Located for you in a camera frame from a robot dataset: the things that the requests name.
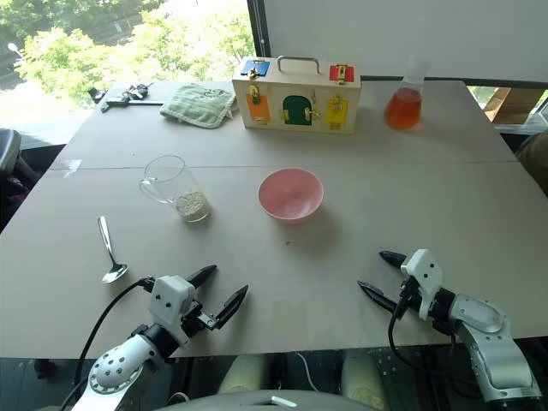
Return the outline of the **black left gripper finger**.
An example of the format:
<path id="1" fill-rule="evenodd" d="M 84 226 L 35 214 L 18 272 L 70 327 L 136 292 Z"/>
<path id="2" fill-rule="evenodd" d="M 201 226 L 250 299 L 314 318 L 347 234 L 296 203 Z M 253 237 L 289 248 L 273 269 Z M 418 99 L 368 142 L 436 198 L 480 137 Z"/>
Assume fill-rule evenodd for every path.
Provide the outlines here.
<path id="1" fill-rule="evenodd" d="M 214 329 L 222 329 L 223 326 L 233 317 L 233 315 L 239 310 L 247 291 L 247 285 L 241 287 L 223 304 L 223 308 L 214 318 Z"/>
<path id="2" fill-rule="evenodd" d="M 207 265 L 198 269 L 186 278 L 186 281 L 198 289 L 208 278 L 217 271 L 217 265 Z"/>

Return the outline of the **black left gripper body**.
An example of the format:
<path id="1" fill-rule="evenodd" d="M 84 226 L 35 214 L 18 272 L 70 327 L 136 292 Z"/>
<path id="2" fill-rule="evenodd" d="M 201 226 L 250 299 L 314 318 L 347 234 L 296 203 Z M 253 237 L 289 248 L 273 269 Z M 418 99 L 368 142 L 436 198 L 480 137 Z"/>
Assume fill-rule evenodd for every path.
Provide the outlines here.
<path id="1" fill-rule="evenodd" d="M 203 305 L 193 300 L 188 311 L 182 315 L 181 328 L 188 338 L 195 337 L 203 330 L 219 330 L 222 328 L 219 318 L 202 311 Z"/>

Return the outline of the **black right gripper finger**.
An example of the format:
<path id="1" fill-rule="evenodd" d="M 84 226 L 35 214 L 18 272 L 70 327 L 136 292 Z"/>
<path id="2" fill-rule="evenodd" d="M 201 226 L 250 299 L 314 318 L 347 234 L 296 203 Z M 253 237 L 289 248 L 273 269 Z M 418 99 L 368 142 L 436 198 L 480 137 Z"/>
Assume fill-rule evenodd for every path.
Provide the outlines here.
<path id="1" fill-rule="evenodd" d="M 379 307 L 382 307 L 391 314 L 395 313 L 396 315 L 399 315 L 399 312 L 397 311 L 397 303 L 387 298 L 380 289 L 361 280 L 358 280 L 357 284 L 362 292 Z"/>
<path id="2" fill-rule="evenodd" d="M 400 268 L 407 258 L 405 254 L 388 250 L 380 251 L 378 254 L 384 262 L 395 268 Z"/>

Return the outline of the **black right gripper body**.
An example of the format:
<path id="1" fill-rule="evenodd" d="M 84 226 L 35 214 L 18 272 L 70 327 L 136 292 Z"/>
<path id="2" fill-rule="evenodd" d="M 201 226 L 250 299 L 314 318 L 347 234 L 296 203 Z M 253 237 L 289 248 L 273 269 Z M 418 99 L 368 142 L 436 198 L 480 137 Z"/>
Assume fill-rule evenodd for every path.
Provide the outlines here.
<path id="1" fill-rule="evenodd" d="M 420 295 L 420 284 L 414 277 L 408 277 L 401 286 L 401 292 L 399 294 L 400 299 L 396 305 L 396 316 L 401 318 L 403 314 L 411 308 L 418 312 L 420 310 L 420 304 L 422 297 Z"/>

